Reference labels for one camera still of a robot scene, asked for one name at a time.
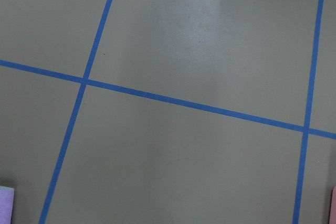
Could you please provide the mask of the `purple microfiber cloth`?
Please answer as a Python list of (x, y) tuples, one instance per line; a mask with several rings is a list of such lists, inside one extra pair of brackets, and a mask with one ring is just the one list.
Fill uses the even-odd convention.
[(11, 224), (15, 191), (13, 188), (1, 186), (0, 194), (0, 222)]

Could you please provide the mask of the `pink plastic bin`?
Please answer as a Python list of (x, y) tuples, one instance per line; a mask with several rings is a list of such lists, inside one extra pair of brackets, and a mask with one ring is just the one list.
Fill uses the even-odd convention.
[(329, 224), (336, 224), (336, 187), (332, 190)]

